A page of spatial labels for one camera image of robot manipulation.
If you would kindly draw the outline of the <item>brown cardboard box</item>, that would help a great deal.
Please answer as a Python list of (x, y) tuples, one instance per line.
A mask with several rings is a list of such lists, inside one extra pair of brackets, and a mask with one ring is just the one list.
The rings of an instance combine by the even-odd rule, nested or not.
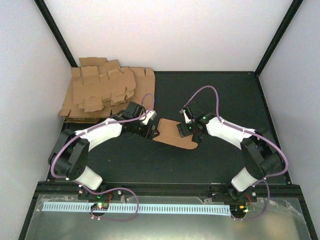
[(157, 126), (159, 135), (154, 137), (153, 140), (187, 150), (193, 150), (197, 148), (198, 143), (192, 141), (193, 135), (186, 137), (180, 136), (177, 128), (178, 124), (180, 124), (178, 121), (161, 118)]

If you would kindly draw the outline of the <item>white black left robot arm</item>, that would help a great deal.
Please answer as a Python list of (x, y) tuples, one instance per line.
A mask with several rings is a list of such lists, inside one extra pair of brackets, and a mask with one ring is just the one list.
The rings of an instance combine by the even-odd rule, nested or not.
[(48, 158), (51, 175), (75, 181), (89, 188), (89, 193), (95, 199), (103, 199), (108, 188), (102, 184), (103, 178), (87, 166), (89, 152), (126, 133), (146, 139), (158, 136), (156, 127), (150, 124), (156, 115), (155, 110), (146, 110), (142, 105), (131, 101), (125, 110), (109, 116), (101, 123), (82, 130), (62, 131)]

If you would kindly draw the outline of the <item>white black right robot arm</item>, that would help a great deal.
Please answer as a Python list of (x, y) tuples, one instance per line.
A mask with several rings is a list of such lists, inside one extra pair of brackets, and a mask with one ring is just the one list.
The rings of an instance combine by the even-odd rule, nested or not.
[(184, 122), (177, 125), (181, 138), (197, 134), (224, 140), (241, 150), (244, 167), (235, 175), (227, 189), (228, 198), (240, 201), (246, 189), (268, 177), (282, 175), (288, 170), (288, 159), (282, 150), (266, 137), (265, 131), (241, 127), (217, 114), (205, 114), (196, 106), (186, 105), (180, 112)]

